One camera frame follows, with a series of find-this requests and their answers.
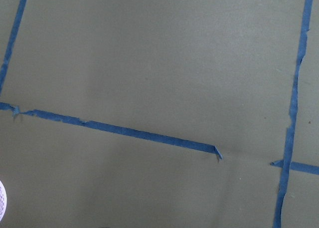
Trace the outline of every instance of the white round object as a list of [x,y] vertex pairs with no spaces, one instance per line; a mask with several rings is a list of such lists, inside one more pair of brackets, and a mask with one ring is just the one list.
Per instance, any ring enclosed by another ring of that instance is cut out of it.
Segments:
[[0,181],[0,221],[2,220],[6,209],[6,193],[2,182]]

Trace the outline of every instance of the gray floor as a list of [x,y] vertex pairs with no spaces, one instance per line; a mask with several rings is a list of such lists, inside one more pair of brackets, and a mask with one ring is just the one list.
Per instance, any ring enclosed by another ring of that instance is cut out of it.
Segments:
[[[3,57],[19,0],[0,0]],[[317,152],[314,0],[293,160]],[[216,145],[214,154],[0,112],[0,227],[271,227],[304,0],[28,0],[1,102]],[[316,227],[291,171],[283,227]]]

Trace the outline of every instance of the blue painter's tape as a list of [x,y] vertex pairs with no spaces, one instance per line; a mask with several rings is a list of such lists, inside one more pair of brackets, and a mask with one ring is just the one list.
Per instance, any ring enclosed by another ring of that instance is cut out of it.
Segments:
[[296,120],[297,120],[297,111],[298,111],[298,78],[299,78],[299,69],[301,62],[306,54],[307,47],[307,32],[309,31],[310,17],[311,17],[311,9],[312,9],[313,0],[305,0],[303,20],[301,26],[301,33],[299,39],[299,48],[297,54],[297,64],[296,71],[294,76],[293,83],[293,91],[291,95],[291,103],[289,115],[291,119],[291,125],[287,129],[286,134],[286,142],[285,142],[285,150],[284,150],[284,160],[283,160],[283,168],[280,176],[279,182],[279,192],[277,196],[275,217],[274,217],[274,228],[281,228],[281,213],[284,198],[287,192],[288,180],[289,180],[289,170],[291,166],[291,159],[293,155],[293,147],[294,147],[294,137],[295,137],[295,128],[296,128]]
[[160,142],[160,143],[170,144],[174,146],[190,148],[190,149],[203,151],[203,152],[214,153],[218,156],[218,158],[223,159],[223,156],[221,155],[221,153],[215,146],[200,143],[200,142],[193,142],[193,141],[183,140],[176,137],[169,137],[169,136],[160,135],[156,133],[150,133],[150,132],[139,131],[139,130],[126,128],[126,127],[114,126],[107,123],[101,123],[101,122],[95,122],[95,121],[83,121],[77,117],[64,116],[64,115],[59,115],[52,112],[45,112],[40,110],[20,112],[17,106],[12,106],[10,104],[2,103],[2,102],[0,102],[0,110],[11,110],[13,116],[16,116],[17,114],[37,116],[47,120],[88,127],[88,128],[92,128],[96,130],[105,131],[105,132],[112,132],[112,133],[121,134],[125,136],[136,137],[136,138],[140,138],[144,140],[150,140],[154,142]]
[[15,39],[16,39],[16,36],[18,34],[18,30],[20,27],[25,4],[26,4],[26,0],[20,0],[19,7],[18,7],[18,10],[16,12],[14,23],[12,26],[9,42],[8,42],[7,47],[6,47],[6,51],[5,51],[5,55],[4,55],[4,59],[3,59],[3,64],[2,64],[1,69],[0,69],[0,95],[2,92],[2,87],[3,87],[4,80],[5,80],[5,76],[6,76],[6,73],[8,70],[8,65],[9,65],[9,62],[10,62],[10,59],[12,56],[14,42],[15,42]]
[[[283,167],[284,160],[279,160],[271,163],[274,167]],[[319,175],[319,167],[307,165],[299,162],[291,162],[290,169],[299,172],[306,172],[314,175]]]

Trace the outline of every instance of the white disc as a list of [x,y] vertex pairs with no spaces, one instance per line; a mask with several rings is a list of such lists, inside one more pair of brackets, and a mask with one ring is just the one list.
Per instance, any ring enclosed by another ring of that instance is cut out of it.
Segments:
[[6,193],[2,182],[0,181],[0,221],[2,220],[6,209]]

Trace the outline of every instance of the white curved edge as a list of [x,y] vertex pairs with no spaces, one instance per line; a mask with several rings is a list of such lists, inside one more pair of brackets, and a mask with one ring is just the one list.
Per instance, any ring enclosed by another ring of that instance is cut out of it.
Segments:
[[3,196],[3,206],[1,205],[0,207],[0,222],[5,214],[5,209],[6,209],[6,192],[5,192],[5,188],[2,184],[2,182],[0,181],[0,188],[1,188],[1,196]]

